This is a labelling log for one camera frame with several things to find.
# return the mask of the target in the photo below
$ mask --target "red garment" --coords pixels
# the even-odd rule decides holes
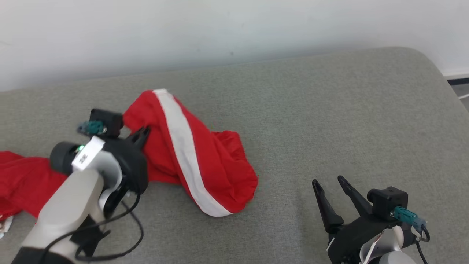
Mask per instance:
[[[0,152],[0,221],[25,210],[38,217],[67,177],[54,172],[46,158]]]
[[[143,149],[149,180],[182,184],[199,208],[214,217],[244,209],[257,187],[239,135],[210,132],[165,89],[146,91],[124,113],[132,132],[150,126]]]

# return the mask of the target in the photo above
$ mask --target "white wall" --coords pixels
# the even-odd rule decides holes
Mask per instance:
[[[0,90],[413,47],[469,76],[467,0],[0,0]]]

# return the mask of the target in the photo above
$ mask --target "floor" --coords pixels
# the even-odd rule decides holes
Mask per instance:
[[[469,84],[463,85],[453,85],[453,90],[457,96],[462,96],[469,93]],[[461,99],[461,102],[464,104],[466,109],[469,111],[469,97]]]

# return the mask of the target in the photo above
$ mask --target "gray cloth surface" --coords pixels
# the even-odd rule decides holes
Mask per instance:
[[[311,181],[346,222],[358,213],[344,175],[363,195],[394,186],[428,221],[430,263],[469,259],[469,113],[437,68],[407,48],[302,57],[57,85],[1,94],[0,149],[48,156],[91,108],[126,108],[144,90],[166,88],[212,130],[239,132],[259,176],[235,215],[205,215],[181,186],[150,183],[136,209],[142,244],[110,263],[329,263]],[[26,213],[0,240],[9,263],[35,223]],[[138,239],[130,217],[113,223],[97,254]],[[404,249],[421,263],[415,246]]]

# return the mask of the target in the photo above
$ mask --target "gray table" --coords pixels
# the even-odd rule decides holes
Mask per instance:
[[[145,239],[112,263],[328,263],[311,181],[346,222],[358,214],[343,174],[362,194],[394,186],[429,221],[430,263],[469,259],[469,113],[437,68],[406,48],[302,57],[212,69],[96,79],[1,94],[1,150],[48,156],[93,107],[124,111],[144,90],[166,88],[213,130],[234,130],[259,174],[236,215],[202,213],[180,186],[153,182],[136,209]],[[9,263],[35,219],[20,214],[0,240]],[[98,253],[138,238],[130,218]],[[416,248],[404,250],[421,263]]]

